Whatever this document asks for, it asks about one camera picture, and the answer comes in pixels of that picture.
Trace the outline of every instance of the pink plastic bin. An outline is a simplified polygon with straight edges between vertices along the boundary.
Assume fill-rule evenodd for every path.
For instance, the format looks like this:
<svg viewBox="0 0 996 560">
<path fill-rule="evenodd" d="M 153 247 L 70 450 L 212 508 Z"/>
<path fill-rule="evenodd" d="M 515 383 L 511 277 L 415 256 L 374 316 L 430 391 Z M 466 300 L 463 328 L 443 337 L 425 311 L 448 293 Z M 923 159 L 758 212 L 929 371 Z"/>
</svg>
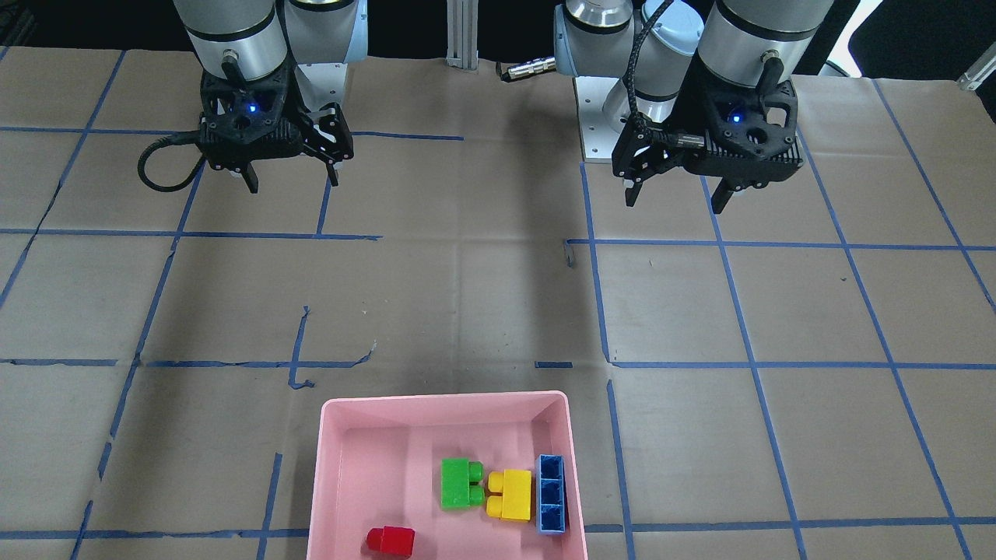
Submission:
<svg viewBox="0 0 996 560">
<path fill-rule="evenodd" d="M 568 526 L 546 536 L 483 507 L 439 508 L 439 463 L 466 456 L 485 473 L 564 456 Z M 411 560 L 587 560 L 567 397 L 559 392 L 337 399 L 322 407 L 308 560 L 378 558 L 372 527 L 415 530 Z"/>
</svg>

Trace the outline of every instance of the building block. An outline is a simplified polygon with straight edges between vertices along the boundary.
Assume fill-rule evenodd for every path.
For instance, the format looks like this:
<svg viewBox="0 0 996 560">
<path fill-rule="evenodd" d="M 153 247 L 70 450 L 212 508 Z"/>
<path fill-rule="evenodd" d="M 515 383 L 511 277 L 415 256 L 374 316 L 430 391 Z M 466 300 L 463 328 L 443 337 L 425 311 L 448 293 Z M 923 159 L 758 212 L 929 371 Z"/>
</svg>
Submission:
<svg viewBox="0 0 996 560">
<path fill-rule="evenodd" d="M 415 531 L 407 527 L 389 527 L 381 529 L 371 529 L 367 533 L 367 546 L 370 550 L 394 554 L 397 556 L 411 556 L 411 548 L 415 544 Z"/>
<path fill-rule="evenodd" d="M 567 529 L 564 458 L 560 455 L 536 459 L 536 529 L 541 535 L 560 535 Z"/>
<path fill-rule="evenodd" d="M 443 509 L 466 509 L 484 504 L 484 465 L 466 457 L 442 460 L 439 467 L 439 506 Z"/>
<path fill-rule="evenodd" d="M 505 521 L 529 521 L 533 509 L 533 474 L 528 470 L 507 468 L 488 475 L 487 513 Z"/>
</svg>

